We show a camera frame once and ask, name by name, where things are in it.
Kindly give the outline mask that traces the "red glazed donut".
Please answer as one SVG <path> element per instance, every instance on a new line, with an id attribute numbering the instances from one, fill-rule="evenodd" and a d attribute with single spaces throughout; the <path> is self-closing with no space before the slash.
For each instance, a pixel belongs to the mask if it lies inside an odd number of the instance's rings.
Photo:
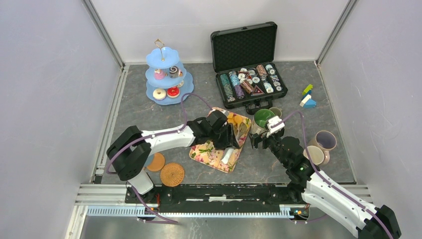
<path id="1" fill-rule="evenodd" d="M 167 96 L 170 98 L 176 98 L 180 95 L 180 89 L 177 86 L 167 89 Z"/>

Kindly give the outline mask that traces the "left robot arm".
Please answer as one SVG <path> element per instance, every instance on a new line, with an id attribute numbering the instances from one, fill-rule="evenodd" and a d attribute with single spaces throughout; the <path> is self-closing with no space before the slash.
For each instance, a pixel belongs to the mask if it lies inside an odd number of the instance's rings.
<path id="1" fill-rule="evenodd" d="M 156 130 L 128 127 L 106 151 L 109 167 L 121 181 L 128 182 L 145 203 L 156 198 L 156 189 L 145 172 L 147 159 L 158 152 L 178 147 L 192 147 L 211 141 L 217 150 L 239 148 L 233 125 L 227 116 L 213 110 L 207 117 L 186 121 L 183 125 Z"/>

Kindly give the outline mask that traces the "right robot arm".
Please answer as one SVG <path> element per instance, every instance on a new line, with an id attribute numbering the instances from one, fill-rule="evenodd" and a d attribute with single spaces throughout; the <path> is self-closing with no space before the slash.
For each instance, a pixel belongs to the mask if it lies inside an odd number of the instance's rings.
<path id="1" fill-rule="evenodd" d="M 263 143 L 286 169 L 290 178 L 287 195 L 291 202 L 305 202 L 344 226 L 357 239 L 398 239 L 401 229 L 394 211 L 386 205 L 369 203 L 330 179 L 303 154 L 299 139 L 283 136 L 284 121 L 270 116 L 264 131 L 253 134 L 254 147 Z"/>

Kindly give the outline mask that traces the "chocolate sprinkled donut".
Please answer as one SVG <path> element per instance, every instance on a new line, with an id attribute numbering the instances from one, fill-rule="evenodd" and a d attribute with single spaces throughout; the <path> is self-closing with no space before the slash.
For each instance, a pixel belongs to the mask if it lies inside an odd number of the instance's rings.
<path id="1" fill-rule="evenodd" d="M 181 82 L 181 83 L 179 83 L 178 85 L 177 85 L 177 87 L 178 88 L 180 88 L 180 87 L 182 87 L 184 85 L 184 80 Z"/>

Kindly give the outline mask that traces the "silver serving tongs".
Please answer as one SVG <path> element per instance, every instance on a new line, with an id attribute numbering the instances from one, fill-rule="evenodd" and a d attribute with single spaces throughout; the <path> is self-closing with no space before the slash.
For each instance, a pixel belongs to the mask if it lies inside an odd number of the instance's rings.
<path id="1" fill-rule="evenodd" d="M 247 130 L 247 126 L 246 126 L 246 124 L 241 122 L 239 124 L 239 126 L 236 126 L 234 129 L 235 129 L 235 131 L 234 131 L 235 139 L 236 139 L 237 143 L 239 144 L 239 149 L 241 149 L 242 144 L 240 143 L 240 138 L 245 133 L 245 131 Z M 229 159 L 230 159 L 230 157 L 231 157 L 231 155 L 233 154 L 234 151 L 236 151 L 235 148 L 226 149 L 224 151 L 224 155 L 223 155 L 220 162 L 223 163 L 223 164 L 228 164 L 228 161 L 229 161 Z"/>

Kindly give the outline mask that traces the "chocolate swirl cake roll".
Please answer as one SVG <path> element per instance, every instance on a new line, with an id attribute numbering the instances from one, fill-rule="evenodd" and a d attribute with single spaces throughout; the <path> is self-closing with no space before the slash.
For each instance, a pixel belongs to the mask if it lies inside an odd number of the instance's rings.
<path id="1" fill-rule="evenodd" d="M 179 78 L 183 76 L 183 72 L 177 66 L 172 66 L 169 68 L 169 77 L 171 79 Z"/>

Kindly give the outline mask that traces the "pink cupcake with topping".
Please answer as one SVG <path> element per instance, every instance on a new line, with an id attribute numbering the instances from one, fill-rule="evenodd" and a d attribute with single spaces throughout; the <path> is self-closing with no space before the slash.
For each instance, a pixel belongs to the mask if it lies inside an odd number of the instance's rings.
<path id="1" fill-rule="evenodd" d="M 162 80 L 167 76 L 167 73 L 163 69 L 154 70 L 154 78 L 156 80 Z"/>

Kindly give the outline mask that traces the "white glazed donut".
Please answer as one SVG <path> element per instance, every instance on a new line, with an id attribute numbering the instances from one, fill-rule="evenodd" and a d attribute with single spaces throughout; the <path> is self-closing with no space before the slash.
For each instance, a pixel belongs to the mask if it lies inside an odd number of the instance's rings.
<path id="1" fill-rule="evenodd" d="M 167 97 L 167 91 L 161 88 L 157 88 L 153 91 L 152 95 L 155 100 L 161 101 Z"/>

